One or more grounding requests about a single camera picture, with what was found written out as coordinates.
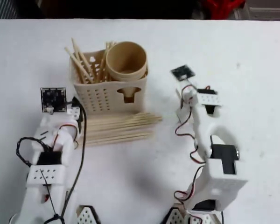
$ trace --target red wire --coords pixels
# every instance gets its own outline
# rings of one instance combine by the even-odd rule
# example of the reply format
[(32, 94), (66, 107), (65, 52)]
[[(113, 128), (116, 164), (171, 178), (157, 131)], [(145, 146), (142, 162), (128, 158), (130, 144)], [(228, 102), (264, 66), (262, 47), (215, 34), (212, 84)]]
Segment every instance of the red wire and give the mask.
[(196, 177), (197, 177), (198, 171), (199, 171), (201, 168), (203, 168), (203, 167), (204, 167), (204, 166), (198, 167), (198, 169), (197, 169), (197, 171), (196, 171), (196, 173), (195, 173), (195, 175), (194, 175), (193, 181), (192, 181), (191, 191), (190, 191), (189, 195), (188, 195), (186, 198), (178, 198), (178, 197), (175, 196), (176, 193), (181, 193), (181, 194), (186, 194), (186, 195), (187, 195), (187, 193), (186, 193), (185, 191), (176, 190), (176, 191), (174, 192), (174, 194), (173, 194), (173, 195), (174, 195), (174, 198), (175, 198), (176, 200), (178, 200), (180, 203), (183, 204), (184, 201), (189, 200), (189, 199), (193, 196), (194, 191), (195, 191), (195, 181), (196, 181)]
[(192, 154), (194, 154), (195, 152), (197, 152), (197, 150), (198, 150), (198, 146), (196, 147), (196, 149), (195, 149), (193, 152), (190, 152), (190, 158), (191, 158), (191, 160), (193, 160), (193, 161), (194, 161), (195, 163), (197, 163), (197, 164), (205, 164), (204, 161), (199, 161), (199, 160), (195, 159), (195, 158), (192, 156)]
[[(75, 135), (75, 138), (74, 138), (74, 141), (75, 141), (76, 138), (77, 138), (77, 135), (78, 135), (77, 127), (74, 126), (74, 125), (71, 125), (71, 124), (66, 124), (66, 125), (61, 125), (61, 126), (59, 127), (59, 130), (60, 130), (62, 127), (64, 127), (64, 126), (70, 126), (70, 127), (74, 127), (74, 128), (76, 129), (76, 135)], [(55, 143), (56, 143), (57, 138), (58, 138), (58, 134), (56, 135), (56, 137), (55, 137), (55, 139), (54, 139), (54, 142), (53, 142), (53, 149), (54, 149), (54, 147), (55, 147)]]
[[(185, 125), (185, 124), (188, 122), (188, 120), (191, 118), (191, 114), (192, 114), (192, 107), (190, 107), (190, 113), (189, 113), (188, 118), (187, 118), (184, 122), (182, 122), (182, 123), (175, 129), (175, 134), (176, 134), (177, 136), (190, 136), (193, 140), (195, 140), (195, 137), (194, 137), (192, 134), (190, 134), (190, 133), (182, 133), (182, 134), (177, 133), (178, 129), (179, 129), (180, 127), (182, 127), (183, 125)], [(205, 163), (204, 161), (198, 161), (197, 159), (195, 159), (195, 158), (192, 156), (192, 154), (196, 153), (197, 150), (198, 150), (198, 147), (197, 147), (194, 151), (192, 151), (192, 152), (190, 153), (190, 158), (191, 158), (191, 160), (193, 160), (193, 161), (194, 161), (195, 163), (197, 163), (197, 164), (204, 164), (204, 163)]]
[(183, 102), (184, 102), (184, 99), (183, 99), (183, 92), (184, 92), (184, 90), (185, 90), (186, 88), (188, 88), (188, 87), (193, 87), (195, 90), (197, 90), (197, 87), (194, 86), (194, 85), (192, 85), (192, 84), (189, 84), (189, 85), (186, 85), (185, 87), (183, 87), (182, 92), (181, 92), (181, 96), (182, 96), (182, 101), (183, 101)]
[(56, 143), (56, 140), (58, 138), (58, 134), (56, 135), (55, 139), (54, 139), (54, 142), (53, 142), (53, 150), (54, 150), (54, 147), (55, 147), (55, 143)]
[(187, 118), (184, 122), (182, 122), (182, 123), (175, 129), (175, 134), (176, 134), (177, 136), (190, 136), (193, 140), (195, 140), (195, 137), (194, 137), (192, 134), (190, 134), (190, 133), (182, 133), (182, 134), (177, 133), (178, 129), (180, 129), (183, 125), (185, 125), (185, 124), (188, 122), (188, 120), (191, 118), (191, 114), (192, 114), (192, 107), (190, 107), (190, 113), (189, 113), (188, 118)]

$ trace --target basket hole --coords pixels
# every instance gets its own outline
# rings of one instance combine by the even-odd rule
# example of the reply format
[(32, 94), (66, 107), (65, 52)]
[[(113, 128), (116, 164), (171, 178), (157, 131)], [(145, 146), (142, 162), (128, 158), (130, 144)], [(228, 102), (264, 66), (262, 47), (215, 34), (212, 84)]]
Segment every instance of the basket hole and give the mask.
[(118, 93), (123, 94), (125, 104), (134, 103), (134, 101), (135, 101), (135, 93), (140, 92), (140, 91), (141, 91), (141, 88), (135, 87), (134, 93), (131, 94), (132, 96), (131, 97), (127, 97), (127, 96), (125, 96), (124, 89), (117, 90)]
[(90, 62), (95, 62), (94, 56), (91, 56), (89, 61), (90, 61)]

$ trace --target wooden chopstick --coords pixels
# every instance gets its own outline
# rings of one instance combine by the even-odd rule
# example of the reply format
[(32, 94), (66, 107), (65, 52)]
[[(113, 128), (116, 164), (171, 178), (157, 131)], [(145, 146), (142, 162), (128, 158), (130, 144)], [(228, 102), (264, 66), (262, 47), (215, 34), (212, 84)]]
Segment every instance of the wooden chopstick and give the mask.
[(90, 75), (87, 73), (87, 71), (83, 68), (81, 63), (75, 58), (75, 56), (70, 52), (70, 50), (65, 47), (65, 51), (70, 55), (71, 59), (74, 61), (76, 66), (83, 72), (83, 74), (88, 78), (89, 82), (92, 83)]

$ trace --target bundle of skewers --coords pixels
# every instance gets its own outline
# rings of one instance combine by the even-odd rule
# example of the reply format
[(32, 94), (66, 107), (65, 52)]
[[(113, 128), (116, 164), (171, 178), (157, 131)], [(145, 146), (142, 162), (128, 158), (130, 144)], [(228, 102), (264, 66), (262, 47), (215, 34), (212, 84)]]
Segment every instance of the bundle of skewers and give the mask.
[(80, 50), (76, 41), (73, 38), (71, 39), (71, 41), (73, 44), (74, 53), (71, 53), (67, 47), (65, 47), (64, 49), (69, 54), (76, 67), (79, 82), (81, 84), (94, 84), (111, 81), (111, 76), (105, 70), (106, 55), (108, 50), (113, 47), (116, 42), (106, 42), (104, 55), (101, 61), (90, 63), (90, 58), (87, 58), (85, 54)]
[(86, 145), (102, 145), (153, 136), (148, 128), (162, 121), (162, 116), (151, 113), (117, 114), (87, 119)]

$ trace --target red object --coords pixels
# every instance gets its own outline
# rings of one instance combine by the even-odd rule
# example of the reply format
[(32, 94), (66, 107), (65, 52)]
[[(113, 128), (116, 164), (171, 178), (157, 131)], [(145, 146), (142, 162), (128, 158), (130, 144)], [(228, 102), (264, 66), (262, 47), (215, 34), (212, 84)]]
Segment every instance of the red object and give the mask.
[(245, 5), (245, 0), (204, 0), (203, 6), (209, 9), (211, 20), (225, 20), (238, 7)]

